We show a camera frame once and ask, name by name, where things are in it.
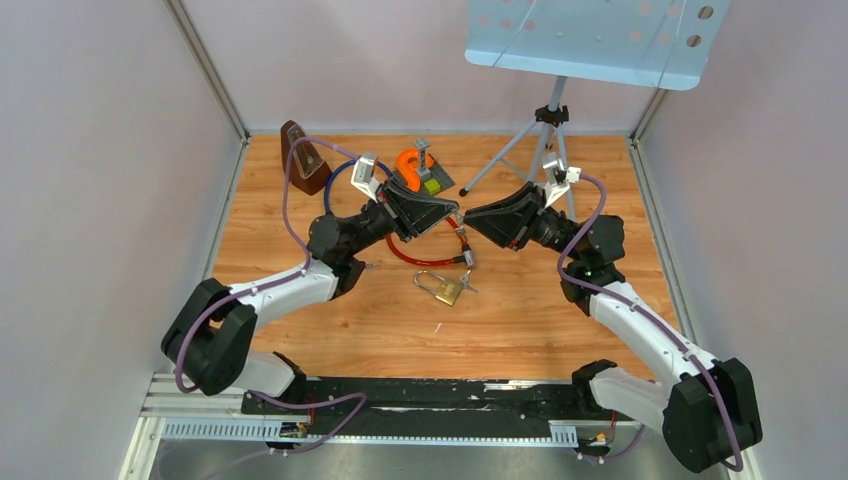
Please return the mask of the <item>red lock silver keys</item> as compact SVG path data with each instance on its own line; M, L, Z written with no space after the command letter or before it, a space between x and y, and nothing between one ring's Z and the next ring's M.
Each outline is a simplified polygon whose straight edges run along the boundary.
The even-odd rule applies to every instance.
M463 224L462 215L457 213L450 217L455 234L460 238L462 243L467 243L467 234Z

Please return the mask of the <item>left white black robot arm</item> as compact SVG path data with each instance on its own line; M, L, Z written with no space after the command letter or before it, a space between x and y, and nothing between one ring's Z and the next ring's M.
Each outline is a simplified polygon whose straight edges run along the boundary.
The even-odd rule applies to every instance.
M200 282L161 342L175 365L177 388L206 396L229 388L255 391L283 413L298 411L307 390L297 379L299 370L281 354L254 350L255 332L352 290L366 269L356 257L361 251L392 234L404 241L417 238L458 210L454 200L414 193L387 180L358 214L317 217L300 244L303 263L247 283Z

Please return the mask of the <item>brass padlock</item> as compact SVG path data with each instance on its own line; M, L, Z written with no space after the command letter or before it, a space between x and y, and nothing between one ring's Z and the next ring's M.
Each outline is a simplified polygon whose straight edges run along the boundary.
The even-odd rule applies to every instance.
M457 281L429 270L416 272L413 276L413 283L437 301L451 307L456 304L462 292L462 288Z

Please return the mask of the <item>padlock silver keys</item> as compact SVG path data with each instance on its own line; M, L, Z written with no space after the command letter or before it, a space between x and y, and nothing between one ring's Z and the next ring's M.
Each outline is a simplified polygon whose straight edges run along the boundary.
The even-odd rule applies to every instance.
M461 286L462 286L462 288L463 288L464 290L468 290L468 291L471 291L471 292L477 293L477 292L478 292L478 290L477 290L477 289L475 289L475 288L474 288L474 287L470 284L470 276L471 276L471 273L472 273L472 270L471 270L471 269L467 269L467 270L464 272L464 274L460 277L460 284L461 284Z

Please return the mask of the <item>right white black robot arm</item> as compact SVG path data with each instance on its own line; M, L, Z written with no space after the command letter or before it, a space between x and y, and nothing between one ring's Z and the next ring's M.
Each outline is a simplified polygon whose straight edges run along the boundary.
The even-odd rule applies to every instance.
M598 360L572 375L571 403L584 417L621 413L662 435L677 461L700 473L721 464L744 467L742 453L763 429L755 385L737 358L720 360L687 339L643 302L616 268L624 251L624 221L595 209L569 219L533 183L500 201L468 210L465 225L513 251L535 242L558 253L556 269L567 301L621 339L649 367L653 381Z

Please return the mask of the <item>red cable lock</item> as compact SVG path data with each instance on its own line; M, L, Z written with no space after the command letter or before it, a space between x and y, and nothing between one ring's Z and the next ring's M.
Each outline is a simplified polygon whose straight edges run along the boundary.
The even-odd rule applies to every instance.
M445 221L451 226L453 233L455 234L450 217L446 218ZM461 253L455 256L446 257L442 259L420 259L414 256L407 255L395 244L391 235L385 238L385 242L387 244L387 247L395 257L411 265L421 267L443 267L462 264L465 265L467 269L474 269L477 266L477 261L473 253L473 249L469 243L468 236L467 243L462 243L457 235L456 237L460 242Z

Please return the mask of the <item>blue cable lock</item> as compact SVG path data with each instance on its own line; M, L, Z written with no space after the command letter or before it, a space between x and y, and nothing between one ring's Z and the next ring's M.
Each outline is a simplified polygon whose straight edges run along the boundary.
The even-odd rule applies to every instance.
M348 168L353 167L355 165L355 163L356 163L355 160L348 160L348 161L344 162L343 164L341 164L339 167L337 167L335 170L333 170L332 173L330 174L330 176L329 176L329 178L328 178L328 180L327 180L327 182L324 186L324 193L323 193L323 207L324 207L326 214L332 214L333 213L332 207L331 207L331 191L332 191L332 186L333 186L335 180L338 178L338 176L342 172L344 172ZM392 170L390 168L388 168L385 164L383 164L382 162L377 162L377 166L383 171L383 173L389 179L391 179L393 177Z

